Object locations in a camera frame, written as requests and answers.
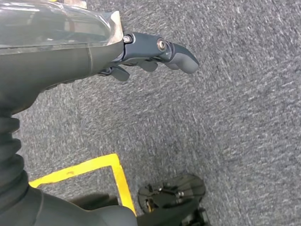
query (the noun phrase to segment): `transparent plastic cover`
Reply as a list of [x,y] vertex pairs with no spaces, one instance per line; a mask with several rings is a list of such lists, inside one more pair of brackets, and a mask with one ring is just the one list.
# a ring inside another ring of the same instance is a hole
[[122,38],[118,11],[100,13],[41,0],[0,0],[0,50],[60,45],[65,48],[63,45],[75,44],[103,46]]

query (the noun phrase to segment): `metal bolt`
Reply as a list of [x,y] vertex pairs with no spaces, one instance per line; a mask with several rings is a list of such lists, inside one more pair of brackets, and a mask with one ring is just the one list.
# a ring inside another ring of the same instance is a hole
[[183,197],[183,196],[184,196],[184,192],[178,192],[178,195],[179,195],[180,197]]
[[164,40],[163,40],[163,39],[158,39],[158,42],[157,42],[157,46],[161,52],[165,51],[166,48],[167,48],[166,42]]
[[123,37],[124,43],[131,43],[133,39],[130,35],[125,35]]

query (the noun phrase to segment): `yellow line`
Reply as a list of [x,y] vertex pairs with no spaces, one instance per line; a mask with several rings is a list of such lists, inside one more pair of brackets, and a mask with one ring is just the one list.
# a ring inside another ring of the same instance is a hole
[[78,165],[53,172],[41,178],[30,181],[29,185],[36,188],[42,184],[57,183],[62,180],[72,178],[107,166],[112,167],[122,205],[130,208],[134,214],[136,214],[130,190],[128,189],[127,179],[125,178],[124,172],[123,171],[123,168],[121,165],[118,156],[115,153],[91,159],[80,163]]

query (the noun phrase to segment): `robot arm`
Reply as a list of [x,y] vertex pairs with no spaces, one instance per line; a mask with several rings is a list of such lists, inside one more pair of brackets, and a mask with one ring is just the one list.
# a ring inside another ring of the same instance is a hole
[[99,74],[125,81],[120,65],[154,71],[157,63],[193,73],[187,49],[159,36],[124,32],[119,12],[57,2],[0,0],[0,106],[13,114],[46,89]]

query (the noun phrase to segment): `robotic finger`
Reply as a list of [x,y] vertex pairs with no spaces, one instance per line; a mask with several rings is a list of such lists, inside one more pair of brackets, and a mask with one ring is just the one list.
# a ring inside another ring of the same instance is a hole
[[188,74],[195,73],[199,66],[198,61],[188,49],[160,36],[125,32],[123,40],[123,53],[99,75],[112,75],[118,80],[126,81],[129,73],[118,65],[139,66],[147,72],[153,72],[157,69],[158,63],[163,63],[170,69],[180,69]]

